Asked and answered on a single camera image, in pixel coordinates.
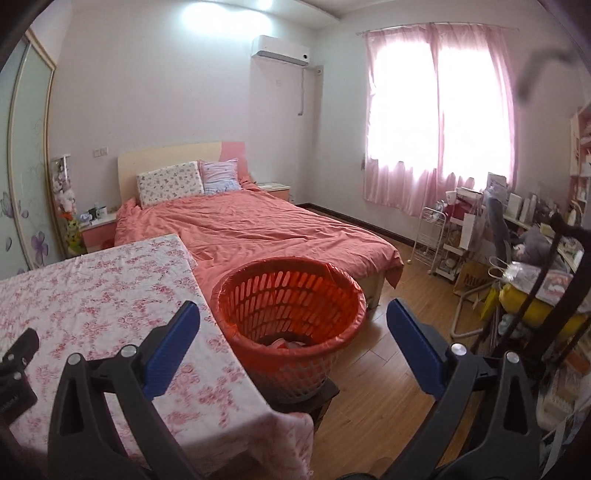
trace sliding wardrobe door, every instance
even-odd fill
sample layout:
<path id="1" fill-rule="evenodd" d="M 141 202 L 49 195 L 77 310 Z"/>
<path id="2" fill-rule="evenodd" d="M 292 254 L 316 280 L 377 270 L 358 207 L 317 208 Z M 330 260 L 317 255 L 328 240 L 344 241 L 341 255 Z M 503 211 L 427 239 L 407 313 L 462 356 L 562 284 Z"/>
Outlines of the sliding wardrobe door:
<path id="1" fill-rule="evenodd" d="M 27 46 L 12 106 L 8 174 L 25 256 L 34 268 L 62 260 L 48 191 L 46 118 L 53 69 Z"/>
<path id="2" fill-rule="evenodd" d="M 26 49 L 26 43 L 20 41 L 0 72 L 0 280 L 29 270 L 15 223 L 15 216 L 22 212 L 12 204 L 8 178 L 10 111 Z"/>

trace pink nightstand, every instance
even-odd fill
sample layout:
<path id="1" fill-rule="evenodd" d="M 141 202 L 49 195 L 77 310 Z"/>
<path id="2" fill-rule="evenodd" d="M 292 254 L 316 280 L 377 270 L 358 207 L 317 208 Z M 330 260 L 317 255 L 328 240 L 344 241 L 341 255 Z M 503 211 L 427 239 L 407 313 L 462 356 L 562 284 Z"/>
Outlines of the pink nightstand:
<path id="1" fill-rule="evenodd" d="M 105 218 L 99 218 L 91 222 L 90 225 L 80 227 L 88 253 L 114 247 L 116 227 L 117 213 L 110 213 Z"/>

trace nightstand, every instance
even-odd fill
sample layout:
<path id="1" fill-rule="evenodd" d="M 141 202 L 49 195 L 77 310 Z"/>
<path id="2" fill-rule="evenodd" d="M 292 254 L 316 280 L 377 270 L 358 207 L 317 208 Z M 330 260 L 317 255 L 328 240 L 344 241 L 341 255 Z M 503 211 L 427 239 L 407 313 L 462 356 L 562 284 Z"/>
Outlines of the nightstand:
<path id="1" fill-rule="evenodd" d="M 105 218 L 99 218 L 81 226 L 80 233 L 86 245 L 86 251 L 91 254 L 114 247 L 116 226 L 116 212 L 109 213 Z"/>
<path id="2" fill-rule="evenodd" d="M 270 193 L 278 199 L 285 200 L 286 202 L 289 202 L 291 199 L 291 187 L 288 187 L 287 185 L 283 185 L 281 183 L 276 183 L 272 181 L 268 183 L 258 183 L 257 187 L 259 187 L 261 190 L 265 190 L 265 192 Z"/>

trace air conditioner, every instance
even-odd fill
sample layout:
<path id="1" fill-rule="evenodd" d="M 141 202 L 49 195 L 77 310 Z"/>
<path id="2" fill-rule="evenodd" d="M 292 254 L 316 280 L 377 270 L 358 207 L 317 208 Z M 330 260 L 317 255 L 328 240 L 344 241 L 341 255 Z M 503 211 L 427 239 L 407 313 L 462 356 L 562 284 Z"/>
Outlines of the air conditioner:
<path id="1" fill-rule="evenodd" d="M 252 43 L 252 56 L 281 60 L 300 67 L 307 67 L 310 64 L 309 48 L 266 35 L 255 38 Z"/>

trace pink duvet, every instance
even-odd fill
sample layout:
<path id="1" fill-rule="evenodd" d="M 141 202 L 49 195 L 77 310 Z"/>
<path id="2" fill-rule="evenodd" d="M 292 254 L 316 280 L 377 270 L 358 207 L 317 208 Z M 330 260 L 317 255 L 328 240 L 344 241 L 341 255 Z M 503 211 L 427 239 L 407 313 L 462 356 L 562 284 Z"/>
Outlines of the pink duvet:
<path id="1" fill-rule="evenodd" d="M 115 245 L 178 235 L 197 261 L 193 274 L 208 301 L 226 273 L 262 258 L 330 262 L 355 279 L 385 271 L 393 287 L 404 265 L 398 250 L 382 238 L 262 191 L 188 197 L 146 209 L 132 199 L 117 220 Z"/>

